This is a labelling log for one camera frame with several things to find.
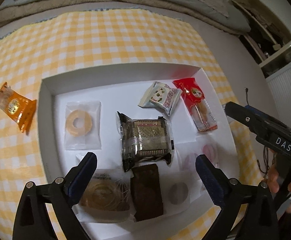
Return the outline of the right side white shelf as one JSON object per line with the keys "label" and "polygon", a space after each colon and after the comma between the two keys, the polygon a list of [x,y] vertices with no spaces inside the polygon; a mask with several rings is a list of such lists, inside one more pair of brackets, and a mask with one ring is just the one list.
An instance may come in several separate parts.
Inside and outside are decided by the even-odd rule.
{"label": "right side white shelf", "polygon": [[251,30],[239,39],[265,78],[291,63],[291,33],[282,20],[258,0],[230,0]]}

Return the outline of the orange cracker packet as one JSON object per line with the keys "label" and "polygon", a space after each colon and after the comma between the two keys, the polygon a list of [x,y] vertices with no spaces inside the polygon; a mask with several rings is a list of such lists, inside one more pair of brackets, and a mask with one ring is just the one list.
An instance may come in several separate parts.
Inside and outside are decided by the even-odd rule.
{"label": "orange cracker packet", "polygon": [[0,88],[0,109],[13,120],[21,133],[28,133],[36,111],[37,100],[18,94],[5,82]]}

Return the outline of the yellow checkered mat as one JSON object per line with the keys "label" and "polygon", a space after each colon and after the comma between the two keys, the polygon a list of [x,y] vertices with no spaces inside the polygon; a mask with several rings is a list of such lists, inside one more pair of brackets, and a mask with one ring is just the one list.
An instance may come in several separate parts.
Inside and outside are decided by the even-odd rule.
{"label": "yellow checkered mat", "polygon": [[[0,87],[35,99],[41,80],[111,63],[191,63],[207,72],[221,102],[262,107],[268,87],[239,39],[190,16],[146,9],[67,12],[0,39]],[[0,238],[11,239],[27,180],[45,181],[37,129],[22,134],[0,110]]]}

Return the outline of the beige donut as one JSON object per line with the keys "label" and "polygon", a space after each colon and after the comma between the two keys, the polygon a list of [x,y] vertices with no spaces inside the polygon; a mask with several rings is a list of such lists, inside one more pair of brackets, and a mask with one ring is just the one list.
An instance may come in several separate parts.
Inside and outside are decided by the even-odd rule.
{"label": "beige donut", "polygon": [[100,150],[101,102],[69,102],[65,114],[66,150]]}

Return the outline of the white shallow box tray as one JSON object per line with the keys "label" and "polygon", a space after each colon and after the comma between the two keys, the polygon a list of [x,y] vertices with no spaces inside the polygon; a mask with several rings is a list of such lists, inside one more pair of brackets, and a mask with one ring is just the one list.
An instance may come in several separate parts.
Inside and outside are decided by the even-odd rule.
{"label": "white shallow box tray", "polygon": [[198,155],[239,176],[228,120],[200,67],[126,63],[47,77],[37,124],[50,183],[84,165],[71,213],[91,239],[166,239],[203,215],[213,203]]}

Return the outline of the white cartoon candy packet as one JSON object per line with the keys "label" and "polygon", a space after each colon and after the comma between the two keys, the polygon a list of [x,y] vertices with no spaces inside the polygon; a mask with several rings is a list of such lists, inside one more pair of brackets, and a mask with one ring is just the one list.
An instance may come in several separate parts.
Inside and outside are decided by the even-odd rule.
{"label": "white cartoon candy packet", "polygon": [[182,94],[179,88],[172,88],[166,83],[159,81],[145,91],[138,106],[142,108],[159,108],[167,116],[171,116]]}

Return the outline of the pink donut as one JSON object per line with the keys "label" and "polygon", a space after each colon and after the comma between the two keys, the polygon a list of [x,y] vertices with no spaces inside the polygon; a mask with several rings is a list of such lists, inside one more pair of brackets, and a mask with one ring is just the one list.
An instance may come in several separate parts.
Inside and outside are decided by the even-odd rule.
{"label": "pink donut", "polygon": [[211,137],[197,137],[199,153],[208,157],[215,167],[219,167],[219,158],[216,142]]}

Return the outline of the red snack packet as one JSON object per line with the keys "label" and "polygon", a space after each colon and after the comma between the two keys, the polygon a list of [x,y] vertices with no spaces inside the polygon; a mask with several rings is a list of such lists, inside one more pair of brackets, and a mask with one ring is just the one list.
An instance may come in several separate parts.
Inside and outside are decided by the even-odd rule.
{"label": "red snack packet", "polygon": [[174,80],[176,88],[182,90],[181,97],[187,107],[198,132],[213,131],[218,128],[205,95],[196,83],[195,78],[188,77]]}

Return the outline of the purple donut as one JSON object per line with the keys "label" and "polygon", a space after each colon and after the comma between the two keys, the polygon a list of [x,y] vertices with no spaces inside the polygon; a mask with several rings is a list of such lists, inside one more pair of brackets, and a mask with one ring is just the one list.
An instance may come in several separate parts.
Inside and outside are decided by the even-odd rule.
{"label": "purple donut", "polygon": [[193,183],[187,173],[170,173],[161,177],[160,187],[167,216],[189,208]]}

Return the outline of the swirl cookie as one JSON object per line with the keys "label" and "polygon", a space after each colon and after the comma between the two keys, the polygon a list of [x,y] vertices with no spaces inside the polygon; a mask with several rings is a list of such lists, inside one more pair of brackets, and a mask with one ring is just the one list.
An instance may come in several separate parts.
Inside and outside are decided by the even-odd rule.
{"label": "swirl cookie", "polygon": [[121,223],[132,219],[130,180],[121,166],[97,164],[75,212],[80,222]]}

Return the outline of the dark brown snack packet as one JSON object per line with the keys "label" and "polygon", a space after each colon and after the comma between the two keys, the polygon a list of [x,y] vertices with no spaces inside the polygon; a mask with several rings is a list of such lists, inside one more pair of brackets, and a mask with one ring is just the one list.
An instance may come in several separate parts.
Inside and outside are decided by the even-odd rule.
{"label": "dark brown snack packet", "polygon": [[136,222],[160,217],[164,214],[159,169],[156,164],[132,168],[130,179],[131,198]]}

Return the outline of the black silver cake packet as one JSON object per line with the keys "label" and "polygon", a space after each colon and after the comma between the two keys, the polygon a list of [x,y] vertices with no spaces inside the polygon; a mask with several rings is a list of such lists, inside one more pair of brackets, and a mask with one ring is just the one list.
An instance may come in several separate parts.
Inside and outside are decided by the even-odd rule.
{"label": "black silver cake packet", "polygon": [[156,119],[132,119],[117,112],[117,127],[122,145],[124,172],[137,163],[164,161],[172,163],[174,142],[169,121],[163,116]]}

